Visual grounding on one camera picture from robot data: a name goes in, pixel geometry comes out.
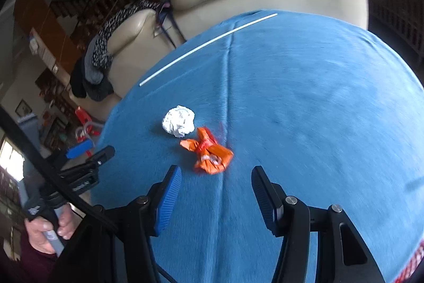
metal screw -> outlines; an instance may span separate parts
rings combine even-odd
[[[333,204],[331,208],[334,212],[337,212],[337,213],[342,212],[343,210],[343,208],[339,204]]]
[[[286,202],[288,204],[294,205],[294,204],[297,203],[297,198],[290,195],[290,196],[286,197]]]
[[[137,198],[137,204],[144,205],[144,204],[147,204],[148,201],[149,201],[149,197],[146,195],[141,195]]]

crumpled white paper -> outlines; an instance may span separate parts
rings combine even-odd
[[[183,106],[170,109],[162,120],[163,129],[177,138],[194,131],[194,112]]]

gray cloth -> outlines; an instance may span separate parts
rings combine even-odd
[[[93,52],[99,34],[90,41],[84,57],[85,79],[91,84],[99,84],[103,79],[103,73],[93,65]]]
[[[85,63],[80,63],[82,76],[85,76]],[[99,84],[91,84],[85,78],[82,79],[82,86],[86,91],[88,97],[93,101],[101,101],[108,95],[113,94],[113,87],[107,77],[103,75],[103,78]]]

crumpled orange plastic bag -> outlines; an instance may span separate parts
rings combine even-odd
[[[194,168],[201,168],[208,174],[224,171],[234,156],[233,152],[218,144],[208,128],[198,127],[197,135],[200,141],[182,140],[180,142],[182,147],[197,153],[198,160]]]

blue object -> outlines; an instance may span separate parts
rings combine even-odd
[[[68,152],[66,153],[66,157],[68,159],[74,159],[80,155],[82,155],[87,150],[90,150],[92,147],[94,147],[94,144],[91,140],[86,139],[85,141],[77,144],[76,146],[70,148]]]
[[[116,154],[99,170],[92,202],[126,205],[177,164],[184,182],[168,228],[152,238],[158,264],[184,283],[270,282],[281,238],[266,229],[251,187],[260,165],[307,205],[342,205],[391,282],[423,234],[424,92],[379,38],[330,17],[251,12],[188,40],[140,81],[274,12],[133,87],[102,130],[98,147]],[[162,129],[177,105],[234,152],[223,173],[195,173],[196,155]],[[316,246],[313,233],[308,283]]]
[[[169,181],[163,182],[166,183],[166,187],[156,209],[156,223],[154,225],[157,235],[159,235],[168,226],[172,211],[174,210],[175,202],[177,201],[178,192],[180,191],[181,181],[181,168],[176,166],[169,178]]]

